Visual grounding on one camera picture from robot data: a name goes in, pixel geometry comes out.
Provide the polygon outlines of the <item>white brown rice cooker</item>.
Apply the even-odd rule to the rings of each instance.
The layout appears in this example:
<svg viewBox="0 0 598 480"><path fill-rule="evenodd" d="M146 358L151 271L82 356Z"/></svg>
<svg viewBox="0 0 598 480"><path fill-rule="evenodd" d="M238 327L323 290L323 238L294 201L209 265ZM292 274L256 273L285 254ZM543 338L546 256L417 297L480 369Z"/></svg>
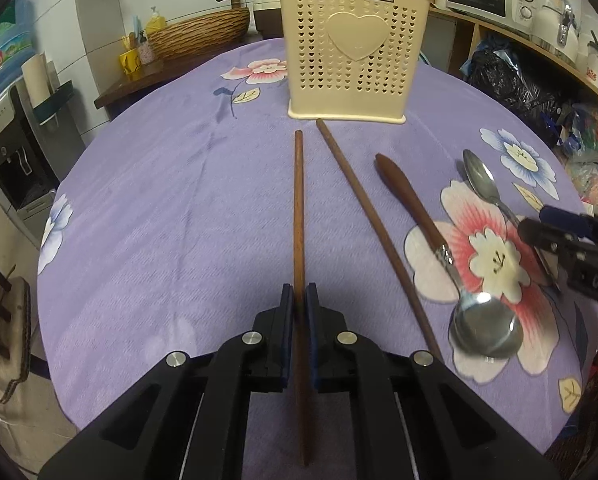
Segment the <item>white brown rice cooker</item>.
<svg viewBox="0 0 598 480"><path fill-rule="evenodd" d="M263 39L282 38L281 0L253 0L253 19Z"/></svg>

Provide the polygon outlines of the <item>yellow soap bottle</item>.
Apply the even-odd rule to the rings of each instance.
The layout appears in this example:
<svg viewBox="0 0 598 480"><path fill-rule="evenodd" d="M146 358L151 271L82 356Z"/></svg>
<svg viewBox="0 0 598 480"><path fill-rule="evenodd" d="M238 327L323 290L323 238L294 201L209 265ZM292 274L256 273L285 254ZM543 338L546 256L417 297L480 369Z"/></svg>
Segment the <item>yellow soap bottle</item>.
<svg viewBox="0 0 598 480"><path fill-rule="evenodd" d="M144 27L147 38L150 38L155 32L160 32L168 26L167 20L158 12L156 6L151 7L150 19Z"/></svg>

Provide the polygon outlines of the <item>brown wooden chopstick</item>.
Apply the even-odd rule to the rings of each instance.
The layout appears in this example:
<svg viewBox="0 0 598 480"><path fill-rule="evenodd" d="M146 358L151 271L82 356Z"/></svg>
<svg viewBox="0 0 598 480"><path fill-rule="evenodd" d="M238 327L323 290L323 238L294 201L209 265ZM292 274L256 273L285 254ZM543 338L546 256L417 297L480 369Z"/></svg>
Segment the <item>brown wooden chopstick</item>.
<svg viewBox="0 0 598 480"><path fill-rule="evenodd" d="M433 328L430 325L425 309L421 305L421 300L419 300L417 296L415 286L410 278L410 275L405 269L402 259L395 249L395 245L392 243L384 223L381 221L379 214L377 214L377 211L369 199L369 196L365 192L363 185L361 185L361 182L359 179L357 179L357 175L349 164L348 159L346 159L345 154L343 154L343 151L341 151L341 148L339 148L338 143L331 134L331 130L329 130L323 119L319 118L316 121L316 127L319 129L324 141L331 150L331 154L333 154L335 161L348 181L350 188L352 188L352 192L357 198L357 201L362 207L367 220L369 220L369 223L377 235L379 243L384 249L384 253L391 264L392 270L395 272L395 276L397 277L407 301L409 302L410 308L415 316L415 320L419 329L421 330L421 335L424 337L428 350L435 358L441 362L444 362L436 335L433 333Z"/></svg>
<svg viewBox="0 0 598 480"><path fill-rule="evenodd" d="M305 170L303 132L295 131L293 153L293 290L295 291L296 401L299 457L302 466L311 462L311 404L308 336L305 328Z"/></svg>

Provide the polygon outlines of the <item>yellow cup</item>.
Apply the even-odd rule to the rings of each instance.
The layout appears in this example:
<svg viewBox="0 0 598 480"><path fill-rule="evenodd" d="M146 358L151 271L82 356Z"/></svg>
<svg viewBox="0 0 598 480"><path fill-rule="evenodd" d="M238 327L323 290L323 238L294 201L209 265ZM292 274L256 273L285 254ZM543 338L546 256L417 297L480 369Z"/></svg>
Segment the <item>yellow cup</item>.
<svg viewBox="0 0 598 480"><path fill-rule="evenodd" d="M124 75L135 73L142 65L139 50L131 49L118 56L119 64Z"/></svg>

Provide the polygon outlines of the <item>wooden handled steel spoon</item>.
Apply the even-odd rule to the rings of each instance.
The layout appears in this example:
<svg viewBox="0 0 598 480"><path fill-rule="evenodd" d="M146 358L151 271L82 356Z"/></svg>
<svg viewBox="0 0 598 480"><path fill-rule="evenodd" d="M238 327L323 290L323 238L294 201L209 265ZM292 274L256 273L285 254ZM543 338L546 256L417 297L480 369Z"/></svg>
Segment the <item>wooden handled steel spoon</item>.
<svg viewBox="0 0 598 480"><path fill-rule="evenodd" d="M383 155L375 156L375 167L387 188L421 228L427 243L458 292L450 333L467 354L507 359L517 353L523 330L517 314L489 292L470 292L456 268L448 242L429 216L404 172Z"/></svg>

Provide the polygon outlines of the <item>water dispenser machine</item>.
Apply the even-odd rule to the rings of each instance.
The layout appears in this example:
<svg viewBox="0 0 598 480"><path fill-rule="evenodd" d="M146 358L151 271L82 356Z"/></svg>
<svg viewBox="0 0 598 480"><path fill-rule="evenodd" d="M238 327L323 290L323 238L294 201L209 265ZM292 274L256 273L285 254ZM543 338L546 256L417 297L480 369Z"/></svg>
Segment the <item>water dispenser machine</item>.
<svg viewBox="0 0 598 480"><path fill-rule="evenodd" d="M74 86L55 73L50 83L53 93L37 107L22 78L0 94L0 206L35 243L60 182L84 151L68 106Z"/></svg>

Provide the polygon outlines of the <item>blue water jug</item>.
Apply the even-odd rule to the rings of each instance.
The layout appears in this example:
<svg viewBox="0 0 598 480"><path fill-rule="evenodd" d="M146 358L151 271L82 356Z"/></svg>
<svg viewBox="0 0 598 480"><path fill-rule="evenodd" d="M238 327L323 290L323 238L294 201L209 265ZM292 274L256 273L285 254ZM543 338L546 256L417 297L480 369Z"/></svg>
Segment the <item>blue water jug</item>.
<svg viewBox="0 0 598 480"><path fill-rule="evenodd" d="M30 0L12 0L0 15L0 94L22 76L34 50L34 11Z"/></svg>

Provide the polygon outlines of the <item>woven basket sink bowl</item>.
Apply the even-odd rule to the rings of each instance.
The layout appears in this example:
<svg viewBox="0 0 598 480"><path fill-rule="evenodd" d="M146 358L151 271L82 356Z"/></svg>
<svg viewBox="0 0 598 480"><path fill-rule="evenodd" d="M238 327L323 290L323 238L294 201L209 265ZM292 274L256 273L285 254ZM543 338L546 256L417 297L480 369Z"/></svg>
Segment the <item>woven basket sink bowl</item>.
<svg viewBox="0 0 598 480"><path fill-rule="evenodd" d="M159 60L205 53L245 37L250 24L247 6L208 13L165 26L148 36Z"/></svg>

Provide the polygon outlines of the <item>all steel spoon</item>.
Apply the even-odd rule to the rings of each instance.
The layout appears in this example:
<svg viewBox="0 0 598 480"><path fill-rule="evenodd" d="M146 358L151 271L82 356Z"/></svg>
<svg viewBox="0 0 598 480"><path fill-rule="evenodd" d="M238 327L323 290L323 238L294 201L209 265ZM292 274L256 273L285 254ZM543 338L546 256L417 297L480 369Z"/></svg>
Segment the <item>all steel spoon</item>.
<svg viewBox="0 0 598 480"><path fill-rule="evenodd" d="M500 212L504 214L504 217L515 226L516 229L519 228L520 221L512 212L503 200L500 199L500 193L498 192L498 188L496 182L494 180L493 174L490 169L485 165L484 162L476 155L474 152L470 150L463 151L463 164L465 169L466 177L469 181L470 186L474 190L474 192L485 202L494 205L496 208L500 209ZM557 278L555 273L549 269L548 263L545 257L538 251L538 249L534 247L530 247L533 252L534 259L536 263L542 269L544 274L544 278L548 281L550 287L556 290L556 292L560 292L560 288L557 284Z"/></svg>

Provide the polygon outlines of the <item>dark wooden counter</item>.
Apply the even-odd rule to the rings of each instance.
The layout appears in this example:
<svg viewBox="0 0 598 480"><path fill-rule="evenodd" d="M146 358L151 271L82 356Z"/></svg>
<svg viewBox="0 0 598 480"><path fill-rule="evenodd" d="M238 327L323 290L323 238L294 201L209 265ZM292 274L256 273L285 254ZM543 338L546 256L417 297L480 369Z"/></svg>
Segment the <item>dark wooden counter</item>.
<svg viewBox="0 0 598 480"><path fill-rule="evenodd" d="M259 34L249 32L244 38L232 42L232 44L222 44L222 46L207 49L198 54L181 56L172 60L157 60L143 65L130 75L122 75L101 93L93 104L97 110L105 110L109 119L114 119L128 107L142 100L147 94L182 77L216 56L262 40L263 38Z"/></svg>

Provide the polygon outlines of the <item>wooden shelf unit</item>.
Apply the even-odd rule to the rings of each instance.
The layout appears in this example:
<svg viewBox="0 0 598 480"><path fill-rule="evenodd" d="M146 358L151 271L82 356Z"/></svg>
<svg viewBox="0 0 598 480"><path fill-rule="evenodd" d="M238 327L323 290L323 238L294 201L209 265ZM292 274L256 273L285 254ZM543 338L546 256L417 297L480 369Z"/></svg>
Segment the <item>wooden shelf unit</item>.
<svg viewBox="0 0 598 480"><path fill-rule="evenodd" d="M482 40L485 40L489 35L497 35L505 37L516 48L531 51L535 55L541 56L547 63L560 70L561 73L567 74L572 80L575 80L581 87L581 93L588 100L598 102L598 88L594 84L591 84L581 72L570 63L534 44L529 39L492 23L481 21L465 14L438 9L435 6L430 8L428 16L429 18L453 21L456 24L450 61L448 61L448 72L451 75L462 78L463 73L460 71L460 66L471 58L471 55L474 54L474 51L476 51Z"/></svg>

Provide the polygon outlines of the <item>wooden chair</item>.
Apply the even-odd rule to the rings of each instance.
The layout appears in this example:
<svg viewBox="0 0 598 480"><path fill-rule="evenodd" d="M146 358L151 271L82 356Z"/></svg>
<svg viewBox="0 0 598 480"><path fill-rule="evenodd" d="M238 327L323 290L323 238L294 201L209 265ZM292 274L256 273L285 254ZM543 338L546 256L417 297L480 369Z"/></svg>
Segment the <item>wooden chair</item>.
<svg viewBox="0 0 598 480"><path fill-rule="evenodd" d="M0 404L7 404L30 373L31 294L21 276L0 271Z"/></svg>

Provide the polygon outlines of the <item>purple floral tablecloth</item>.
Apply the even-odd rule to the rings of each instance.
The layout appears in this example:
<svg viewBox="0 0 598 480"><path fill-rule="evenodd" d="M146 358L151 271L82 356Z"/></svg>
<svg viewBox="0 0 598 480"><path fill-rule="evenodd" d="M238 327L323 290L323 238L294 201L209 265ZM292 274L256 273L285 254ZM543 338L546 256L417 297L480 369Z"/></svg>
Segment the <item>purple floral tablecloth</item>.
<svg viewBox="0 0 598 480"><path fill-rule="evenodd" d="M481 91L417 64L405 122L323 119L415 286L444 362L427 348L369 220L319 129L288 114L286 47L213 58L113 120L60 183L38 267L41 333L78 434L44 479L553 479L544 454L576 408L598 305L550 287L515 226L482 200L463 151L519 221L582 202L552 151ZM360 390L313 388L300 463L293 348L283 392L252 390L253 322L293 286L293 153L303 132L305 290L361 339ZM381 180L404 172L470 292L518 316L507 359L450 333L458 292Z"/></svg>

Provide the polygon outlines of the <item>cream perforated utensil holder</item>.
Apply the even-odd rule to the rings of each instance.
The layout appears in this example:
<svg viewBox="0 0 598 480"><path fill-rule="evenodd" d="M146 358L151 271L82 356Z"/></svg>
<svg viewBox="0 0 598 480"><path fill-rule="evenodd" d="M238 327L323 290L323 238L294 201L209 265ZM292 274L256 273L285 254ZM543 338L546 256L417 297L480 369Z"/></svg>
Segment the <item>cream perforated utensil holder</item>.
<svg viewBox="0 0 598 480"><path fill-rule="evenodd" d="M288 114L400 125L431 0L279 0Z"/></svg>

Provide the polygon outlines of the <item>black plastic bag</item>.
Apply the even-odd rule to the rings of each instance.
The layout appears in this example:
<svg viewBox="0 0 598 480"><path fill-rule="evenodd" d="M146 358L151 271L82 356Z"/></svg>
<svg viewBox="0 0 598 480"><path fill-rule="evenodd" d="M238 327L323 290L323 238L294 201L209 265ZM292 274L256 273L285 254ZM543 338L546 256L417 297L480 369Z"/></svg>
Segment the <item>black plastic bag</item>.
<svg viewBox="0 0 598 480"><path fill-rule="evenodd" d="M551 136L578 87L538 53L488 35L460 68L464 80L506 107L538 136Z"/></svg>

